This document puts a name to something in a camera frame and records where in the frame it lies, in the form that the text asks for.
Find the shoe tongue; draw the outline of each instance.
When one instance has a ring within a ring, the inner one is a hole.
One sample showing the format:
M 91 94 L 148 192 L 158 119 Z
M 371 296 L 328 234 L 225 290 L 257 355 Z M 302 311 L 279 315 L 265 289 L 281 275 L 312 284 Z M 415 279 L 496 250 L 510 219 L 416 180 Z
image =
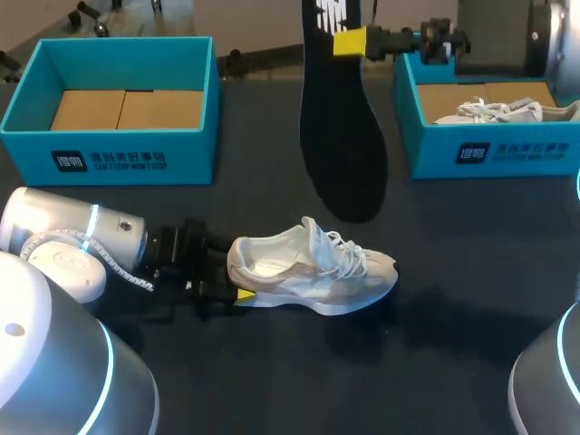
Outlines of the shoe tongue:
M 336 250 L 329 238 L 311 217 L 303 217 L 302 223 L 308 234 L 310 256 L 323 270 L 332 270 L 336 267 Z

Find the black table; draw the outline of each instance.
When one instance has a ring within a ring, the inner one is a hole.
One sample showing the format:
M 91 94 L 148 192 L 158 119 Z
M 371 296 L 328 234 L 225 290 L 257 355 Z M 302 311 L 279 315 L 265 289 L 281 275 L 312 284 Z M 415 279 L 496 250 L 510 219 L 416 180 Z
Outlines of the black table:
M 213 186 L 47 190 L 143 216 L 150 227 L 203 219 L 229 237 L 272 235 L 312 216 L 398 261 L 398 315 L 277 308 L 202 321 L 181 306 L 173 325 L 142 324 L 159 434 L 515 433 L 511 366 L 575 297 L 574 180 L 411 181 L 391 84 L 368 82 L 391 177 L 381 214 L 345 224 L 305 173 L 301 83 L 222 86 Z M 12 91 L 0 86 L 0 112 Z M 0 170 L 2 204 L 22 181 L 1 147 Z

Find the shoe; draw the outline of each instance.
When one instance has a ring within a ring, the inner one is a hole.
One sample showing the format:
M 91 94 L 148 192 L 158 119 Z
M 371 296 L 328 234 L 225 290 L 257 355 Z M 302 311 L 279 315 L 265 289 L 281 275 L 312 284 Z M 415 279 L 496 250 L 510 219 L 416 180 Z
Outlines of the shoe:
M 314 219 L 264 238 L 238 238 L 227 271 L 239 287 L 256 293 L 239 304 L 307 306 L 322 315 L 346 314 L 387 295 L 399 277 L 395 261 L 362 249 L 340 234 L 324 233 Z
M 464 102 L 458 107 L 456 115 L 444 116 L 435 124 L 493 124 L 503 122 L 554 122 L 580 121 L 580 101 L 575 101 L 565 108 L 554 108 L 540 105 L 530 98 L 511 104 L 485 104 Z

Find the insole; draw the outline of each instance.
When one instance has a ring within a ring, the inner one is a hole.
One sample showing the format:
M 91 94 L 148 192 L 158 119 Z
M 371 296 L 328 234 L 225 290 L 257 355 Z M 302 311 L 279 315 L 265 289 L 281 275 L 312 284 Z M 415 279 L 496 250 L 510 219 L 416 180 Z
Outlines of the insole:
M 269 277 L 288 270 L 295 263 L 311 265 L 312 260 L 299 251 L 280 250 L 275 256 L 264 255 L 257 258 L 249 269 L 256 275 Z
M 300 144 L 306 170 L 335 216 L 366 222 L 384 200 L 387 151 L 364 93 L 360 59 L 333 58 L 334 34 L 361 26 L 361 3 L 302 0 L 302 19 Z

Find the cardboard box bottom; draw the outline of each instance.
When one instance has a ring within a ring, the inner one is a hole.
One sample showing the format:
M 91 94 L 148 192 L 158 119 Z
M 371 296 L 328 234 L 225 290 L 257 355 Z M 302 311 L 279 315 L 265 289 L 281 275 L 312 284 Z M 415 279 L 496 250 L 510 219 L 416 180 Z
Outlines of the cardboard box bottom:
M 510 82 L 477 84 L 421 84 L 417 86 L 425 122 L 432 124 L 439 118 L 457 113 L 464 102 L 482 98 L 485 103 L 510 104 L 531 98 L 543 106 L 556 103 L 544 82 Z
M 202 91 L 63 93 L 52 131 L 198 129 Z

